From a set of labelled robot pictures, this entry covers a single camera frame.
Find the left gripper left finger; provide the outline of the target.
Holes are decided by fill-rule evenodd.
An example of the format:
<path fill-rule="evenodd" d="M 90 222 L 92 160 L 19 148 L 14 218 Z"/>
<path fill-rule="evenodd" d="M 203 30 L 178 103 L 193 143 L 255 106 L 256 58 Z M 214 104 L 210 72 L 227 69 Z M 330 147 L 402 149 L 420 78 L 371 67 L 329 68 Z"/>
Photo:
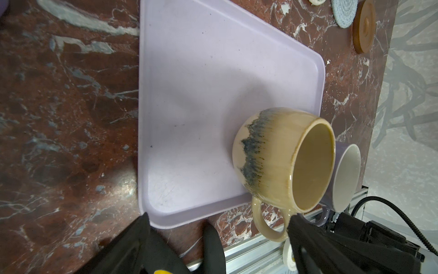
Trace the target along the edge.
<path fill-rule="evenodd" d="M 135 219 L 106 245 L 78 274 L 143 274 L 143 260 L 151 226 L 147 213 Z"/>

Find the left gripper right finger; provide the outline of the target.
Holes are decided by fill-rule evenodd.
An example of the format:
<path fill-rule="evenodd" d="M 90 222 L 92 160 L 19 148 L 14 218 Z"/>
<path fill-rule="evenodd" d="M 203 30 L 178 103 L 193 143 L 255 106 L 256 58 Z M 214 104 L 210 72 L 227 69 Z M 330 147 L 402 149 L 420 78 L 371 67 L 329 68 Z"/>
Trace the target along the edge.
<path fill-rule="evenodd" d="M 359 253 L 363 243 L 290 218 L 287 233 L 300 274 L 371 274 L 369 258 Z"/>

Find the white mug lavender handle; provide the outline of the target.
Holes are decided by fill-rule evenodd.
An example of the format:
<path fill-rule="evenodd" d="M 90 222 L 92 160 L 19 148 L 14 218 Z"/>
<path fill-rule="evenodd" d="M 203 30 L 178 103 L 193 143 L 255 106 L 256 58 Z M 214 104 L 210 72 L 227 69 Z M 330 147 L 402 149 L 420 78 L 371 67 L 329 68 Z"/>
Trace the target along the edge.
<path fill-rule="evenodd" d="M 360 176 L 361 154 L 356 144 L 335 143 L 335 164 L 330 184 L 319 202 L 322 214 L 313 224 L 324 226 L 330 212 L 342 212 L 350 204 L 355 194 Z"/>

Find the beige ceramic mug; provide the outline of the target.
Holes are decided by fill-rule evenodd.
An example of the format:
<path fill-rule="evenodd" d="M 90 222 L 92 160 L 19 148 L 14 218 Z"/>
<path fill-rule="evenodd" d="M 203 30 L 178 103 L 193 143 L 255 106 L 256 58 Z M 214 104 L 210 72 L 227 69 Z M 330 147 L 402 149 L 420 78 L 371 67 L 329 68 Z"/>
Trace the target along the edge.
<path fill-rule="evenodd" d="M 262 204 L 278 208 L 285 227 L 293 215 L 318 205 L 334 170 L 334 131 L 319 116 L 284 107 L 268 108 L 240 127 L 232 161 L 239 181 L 252 195 L 258 231 L 271 241 L 283 242 L 287 230 L 270 228 Z"/>

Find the brown wooden round coaster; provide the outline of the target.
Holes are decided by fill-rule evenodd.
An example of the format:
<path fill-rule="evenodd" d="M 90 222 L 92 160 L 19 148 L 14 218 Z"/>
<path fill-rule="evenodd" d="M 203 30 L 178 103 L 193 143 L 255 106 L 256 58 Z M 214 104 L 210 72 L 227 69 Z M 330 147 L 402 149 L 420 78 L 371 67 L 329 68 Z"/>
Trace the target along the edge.
<path fill-rule="evenodd" d="M 368 53 L 373 45 L 376 33 L 375 1 L 365 0 L 358 4 L 353 21 L 352 37 L 358 54 Z"/>

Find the grey blue round coaster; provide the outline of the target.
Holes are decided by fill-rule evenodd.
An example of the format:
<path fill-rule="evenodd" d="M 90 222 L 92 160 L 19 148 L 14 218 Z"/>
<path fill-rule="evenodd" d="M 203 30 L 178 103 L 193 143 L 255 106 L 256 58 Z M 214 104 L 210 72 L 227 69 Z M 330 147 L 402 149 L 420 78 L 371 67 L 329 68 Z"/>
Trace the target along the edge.
<path fill-rule="evenodd" d="M 350 27 L 354 21 L 358 0 L 332 0 L 334 19 L 341 29 Z"/>

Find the multicolour woven round coaster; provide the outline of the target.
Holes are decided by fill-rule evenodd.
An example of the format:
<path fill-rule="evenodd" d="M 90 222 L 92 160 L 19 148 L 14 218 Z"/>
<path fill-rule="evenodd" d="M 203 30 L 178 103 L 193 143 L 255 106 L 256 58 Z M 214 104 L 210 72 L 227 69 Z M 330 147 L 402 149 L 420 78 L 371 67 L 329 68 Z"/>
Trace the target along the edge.
<path fill-rule="evenodd" d="M 326 2 L 326 0 L 309 0 L 309 2 L 314 6 L 320 6 Z"/>

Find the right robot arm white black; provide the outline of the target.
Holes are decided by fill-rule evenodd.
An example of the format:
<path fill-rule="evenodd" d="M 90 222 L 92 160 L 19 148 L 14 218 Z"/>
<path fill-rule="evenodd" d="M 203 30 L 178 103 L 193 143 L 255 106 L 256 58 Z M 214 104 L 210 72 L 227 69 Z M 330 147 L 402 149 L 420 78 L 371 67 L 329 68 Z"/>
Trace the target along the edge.
<path fill-rule="evenodd" d="M 412 243 L 400 233 L 376 222 L 355 217 L 367 202 L 381 202 L 393 209 L 414 232 L 425 248 Z M 353 240 L 347 251 L 350 260 L 367 274 L 436 274 L 438 250 L 427 240 L 413 221 L 386 199 L 370 196 L 360 200 L 351 213 L 329 213 L 324 229 Z"/>

